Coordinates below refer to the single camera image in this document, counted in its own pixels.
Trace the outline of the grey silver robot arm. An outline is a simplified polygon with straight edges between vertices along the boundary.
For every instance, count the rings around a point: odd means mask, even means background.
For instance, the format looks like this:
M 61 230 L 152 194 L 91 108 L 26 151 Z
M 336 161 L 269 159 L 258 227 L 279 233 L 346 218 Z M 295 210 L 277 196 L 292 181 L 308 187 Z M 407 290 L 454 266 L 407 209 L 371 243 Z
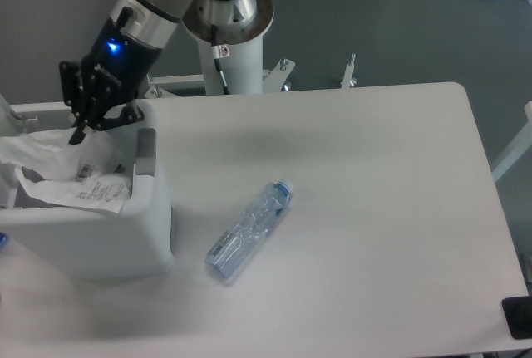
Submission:
M 59 65 L 70 144 L 143 119 L 140 85 L 178 27 L 198 43 L 208 94 L 262 93 L 263 38 L 272 22 L 272 0 L 117 0 L 89 53 Z

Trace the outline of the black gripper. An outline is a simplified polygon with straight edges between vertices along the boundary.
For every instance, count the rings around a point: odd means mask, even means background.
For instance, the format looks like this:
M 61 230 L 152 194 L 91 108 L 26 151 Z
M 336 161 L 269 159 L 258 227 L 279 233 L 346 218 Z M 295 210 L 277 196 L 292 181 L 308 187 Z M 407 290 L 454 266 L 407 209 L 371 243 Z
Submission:
M 145 115 L 136 105 L 139 86 L 160 53 L 108 18 L 81 62 L 61 61 L 63 101 L 74 115 L 68 144 L 80 144 L 91 131 L 143 121 Z

